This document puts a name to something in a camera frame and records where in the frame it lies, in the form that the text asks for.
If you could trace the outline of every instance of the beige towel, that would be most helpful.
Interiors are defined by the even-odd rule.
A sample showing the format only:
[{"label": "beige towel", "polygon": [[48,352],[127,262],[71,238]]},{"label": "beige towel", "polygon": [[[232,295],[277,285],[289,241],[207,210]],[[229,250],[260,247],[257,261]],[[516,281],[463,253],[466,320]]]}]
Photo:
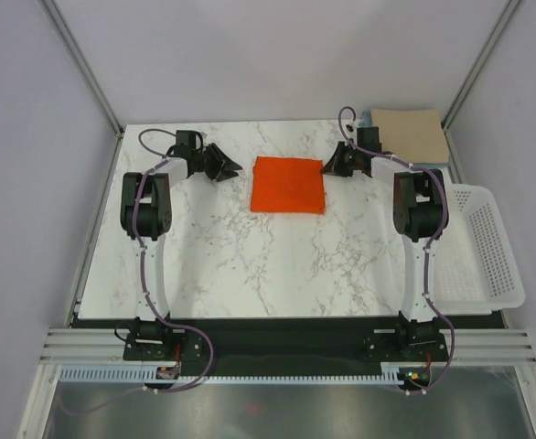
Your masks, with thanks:
[{"label": "beige towel", "polygon": [[438,110],[400,112],[371,110],[371,124],[380,129],[381,147],[411,163],[447,163],[449,148]]}]

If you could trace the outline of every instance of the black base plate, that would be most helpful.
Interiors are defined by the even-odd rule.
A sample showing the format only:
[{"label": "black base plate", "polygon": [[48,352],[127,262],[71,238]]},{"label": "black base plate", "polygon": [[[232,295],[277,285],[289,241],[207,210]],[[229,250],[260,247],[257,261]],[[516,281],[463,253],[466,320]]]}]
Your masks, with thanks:
[{"label": "black base plate", "polygon": [[[504,327],[500,312],[490,316],[452,316],[450,319],[455,328]],[[75,317],[72,327],[114,329],[121,323],[131,322]],[[213,376],[375,375],[383,361],[410,359],[424,364],[427,350],[433,362],[445,361],[447,355],[447,349],[440,349],[440,344],[401,352],[392,332],[375,332],[379,329],[393,331],[396,317],[210,318],[174,322],[197,327],[211,338],[215,348],[210,373]],[[446,329],[446,325],[439,321],[439,328]],[[201,343],[199,336],[191,332],[177,334],[177,342],[181,343],[183,373],[198,375],[207,364],[207,344]],[[203,346],[202,357],[191,354],[188,345],[197,351],[195,344]],[[161,347],[158,344],[148,348],[153,349],[153,357],[162,357],[161,361],[176,359],[174,347],[165,352],[159,350]],[[124,358],[146,360],[145,353],[147,350],[130,349],[124,352]]]},{"label": "black base plate", "polygon": [[424,364],[427,361],[427,352],[433,362],[447,361],[449,357],[443,334],[439,334],[438,340],[434,343],[401,347],[393,332],[371,331],[366,334],[365,345],[366,358],[374,362],[411,361]]},{"label": "black base plate", "polygon": [[155,344],[139,342],[134,345],[126,344],[123,350],[125,361],[174,361],[177,354],[174,348]]}]

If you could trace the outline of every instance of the white marble tabletop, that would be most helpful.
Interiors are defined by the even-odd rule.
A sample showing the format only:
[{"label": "white marble tabletop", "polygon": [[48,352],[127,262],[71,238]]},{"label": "white marble tabletop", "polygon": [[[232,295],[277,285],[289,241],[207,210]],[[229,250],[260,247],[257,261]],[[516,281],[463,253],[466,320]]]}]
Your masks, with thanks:
[{"label": "white marble tabletop", "polygon": [[[172,317],[386,316],[400,309],[402,240],[391,222],[391,189],[361,173],[324,176],[327,211],[250,212],[257,156],[326,162],[341,138],[336,121],[130,125],[107,199],[80,318],[132,318],[139,292],[134,253],[120,226],[123,174],[158,161],[137,141],[148,127],[201,131],[243,166],[214,183],[197,174],[171,189],[165,245]],[[173,138],[145,141],[165,152]]]}]

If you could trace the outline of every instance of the red towel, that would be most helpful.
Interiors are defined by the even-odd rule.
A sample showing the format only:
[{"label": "red towel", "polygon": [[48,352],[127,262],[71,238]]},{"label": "red towel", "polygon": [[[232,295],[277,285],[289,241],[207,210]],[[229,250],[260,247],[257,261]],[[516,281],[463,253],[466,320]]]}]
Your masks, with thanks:
[{"label": "red towel", "polygon": [[307,158],[256,158],[250,210],[325,213],[322,167]]}]

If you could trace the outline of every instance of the perforated basket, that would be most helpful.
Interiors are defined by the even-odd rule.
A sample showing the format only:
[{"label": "perforated basket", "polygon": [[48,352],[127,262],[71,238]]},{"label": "perforated basket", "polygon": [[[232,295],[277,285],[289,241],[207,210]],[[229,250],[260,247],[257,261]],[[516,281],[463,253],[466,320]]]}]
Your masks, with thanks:
[{"label": "perforated basket", "polygon": [[445,314],[488,314],[524,302],[498,205],[484,187],[446,187],[449,225],[439,241],[435,300]]}]

